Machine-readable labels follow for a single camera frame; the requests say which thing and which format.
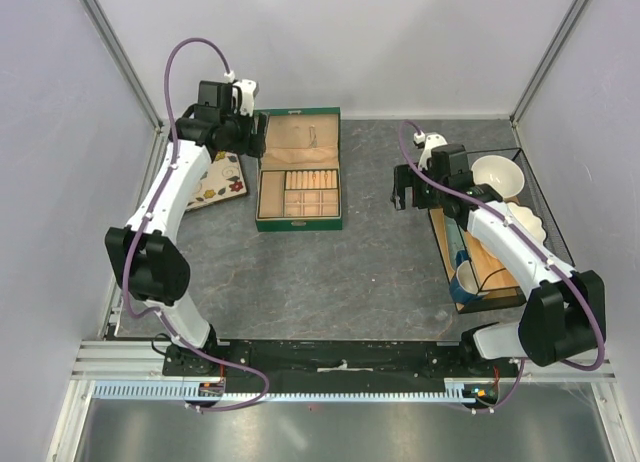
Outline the yellow ceramic bowl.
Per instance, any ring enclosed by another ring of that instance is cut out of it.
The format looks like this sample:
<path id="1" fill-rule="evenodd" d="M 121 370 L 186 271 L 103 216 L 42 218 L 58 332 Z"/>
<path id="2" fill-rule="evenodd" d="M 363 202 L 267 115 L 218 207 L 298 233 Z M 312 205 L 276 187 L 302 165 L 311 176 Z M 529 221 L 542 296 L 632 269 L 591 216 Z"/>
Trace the yellow ceramic bowl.
<path id="1" fill-rule="evenodd" d="M 516 202 L 525 186 L 522 169 L 504 156 L 482 156 L 472 164 L 471 170 L 477 185 L 489 184 L 508 202 Z"/>

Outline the floral square ceramic plate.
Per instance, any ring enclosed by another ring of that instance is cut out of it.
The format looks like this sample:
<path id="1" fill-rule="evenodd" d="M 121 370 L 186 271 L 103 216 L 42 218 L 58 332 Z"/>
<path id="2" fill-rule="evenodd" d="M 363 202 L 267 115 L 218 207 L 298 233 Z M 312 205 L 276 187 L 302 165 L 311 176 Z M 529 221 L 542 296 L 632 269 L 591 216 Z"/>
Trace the floral square ceramic plate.
<path id="1" fill-rule="evenodd" d="M 194 211 L 247 194 L 248 186 L 240 157 L 231 152 L 219 152 L 196 184 L 186 211 Z"/>

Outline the white scalloped plate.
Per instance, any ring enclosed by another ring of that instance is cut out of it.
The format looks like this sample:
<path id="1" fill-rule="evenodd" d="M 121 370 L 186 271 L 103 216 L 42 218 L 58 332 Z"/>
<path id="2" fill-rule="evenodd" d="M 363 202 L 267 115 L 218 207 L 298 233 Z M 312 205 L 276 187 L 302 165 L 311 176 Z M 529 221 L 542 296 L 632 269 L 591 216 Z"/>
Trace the white scalloped plate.
<path id="1" fill-rule="evenodd" d="M 543 222 L 540 217 L 526 206 L 519 205 L 515 202 L 508 202 L 507 206 L 515 219 L 533 236 L 539 243 L 543 243 L 547 238 L 544 230 Z"/>

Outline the green jewelry tray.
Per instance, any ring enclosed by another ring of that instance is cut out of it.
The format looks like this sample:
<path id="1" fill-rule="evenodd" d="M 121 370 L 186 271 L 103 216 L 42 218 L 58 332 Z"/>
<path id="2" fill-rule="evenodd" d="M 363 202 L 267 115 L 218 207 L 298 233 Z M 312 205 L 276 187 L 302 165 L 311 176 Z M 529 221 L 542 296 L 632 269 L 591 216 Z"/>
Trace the green jewelry tray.
<path id="1" fill-rule="evenodd" d="M 271 170 L 259 177 L 257 219 L 339 218 L 337 169 Z"/>

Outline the green jewelry box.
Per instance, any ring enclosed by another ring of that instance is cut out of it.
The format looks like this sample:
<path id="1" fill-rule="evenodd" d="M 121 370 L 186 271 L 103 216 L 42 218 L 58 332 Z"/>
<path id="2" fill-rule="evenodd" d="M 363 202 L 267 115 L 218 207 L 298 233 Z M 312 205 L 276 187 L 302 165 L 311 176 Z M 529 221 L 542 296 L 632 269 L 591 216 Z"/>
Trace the green jewelry box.
<path id="1" fill-rule="evenodd" d="M 258 161 L 255 223 L 260 232 L 343 228 L 338 107 L 267 109 Z"/>

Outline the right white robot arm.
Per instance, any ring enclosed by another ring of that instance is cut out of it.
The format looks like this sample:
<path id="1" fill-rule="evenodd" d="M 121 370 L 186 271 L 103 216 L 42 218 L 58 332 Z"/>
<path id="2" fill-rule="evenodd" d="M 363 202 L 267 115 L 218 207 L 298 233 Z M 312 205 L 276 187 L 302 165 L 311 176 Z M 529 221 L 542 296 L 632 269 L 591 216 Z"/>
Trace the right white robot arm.
<path id="1" fill-rule="evenodd" d="M 513 276 L 526 299 L 521 319 L 471 332 L 458 363 L 477 376 L 494 359 L 526 358 L 540 367 L 563 363 L 595 371 L 605 360 L 605 284 L 547 249 L 519 222 L 499 192 L 474 181 L 461 144 L 424 148 L 422 164 L 406 160 L 393 170 L 397 209 L 440 208 L 486 246 Z"/>

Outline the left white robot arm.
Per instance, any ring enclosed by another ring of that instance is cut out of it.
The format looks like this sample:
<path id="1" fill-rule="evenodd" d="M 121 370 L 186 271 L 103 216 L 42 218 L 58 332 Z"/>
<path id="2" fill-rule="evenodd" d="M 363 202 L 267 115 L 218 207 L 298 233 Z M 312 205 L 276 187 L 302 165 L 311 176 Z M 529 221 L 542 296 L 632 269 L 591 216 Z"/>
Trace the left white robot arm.
<path id="1" fill-rule="evenodd" d="M 198 375 L 215 371 L 220 353 L 188 293 L 191 269 L 177 233 L 196 183 L 219 153 L 264 154 L 268 118 L 254 111 L 258 92 L 249 79 L 201 82 L 196 103 L 170 121 L 167 151 L 140 206 L 105 235 L 124 309 L 133 319 L 156 316 L 173 343 L 187 348 L 185 364 Z"/>

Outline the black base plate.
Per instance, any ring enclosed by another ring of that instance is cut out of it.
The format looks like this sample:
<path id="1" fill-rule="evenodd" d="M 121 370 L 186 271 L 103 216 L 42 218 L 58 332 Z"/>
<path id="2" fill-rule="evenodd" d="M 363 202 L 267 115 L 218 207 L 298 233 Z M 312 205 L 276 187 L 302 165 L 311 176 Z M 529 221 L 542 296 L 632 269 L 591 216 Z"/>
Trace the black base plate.
<path id="1" fill-rule="evenodd" d="M 482 361 L 458 342 L 232 339 L 213 356 L 264 373 L 269 391 L 436 390 L 447 379 L 513 378 L 507 358 Z"/>

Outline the blue mug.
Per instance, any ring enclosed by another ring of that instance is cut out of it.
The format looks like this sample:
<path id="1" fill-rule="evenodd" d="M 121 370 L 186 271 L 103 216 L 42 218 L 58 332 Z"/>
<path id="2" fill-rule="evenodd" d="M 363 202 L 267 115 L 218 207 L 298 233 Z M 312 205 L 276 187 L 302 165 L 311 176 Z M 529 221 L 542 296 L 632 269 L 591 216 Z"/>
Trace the blue mug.
<path id="1" fill-rule="evenodd" d="M 458 251 L 455 255 L 455 271 L 449 283 L 449 294 L 455 303 L 461 305 L 482 300 L 489 294 L 488 291 L 480 290 L 473 265 L 465 250 Z"/>

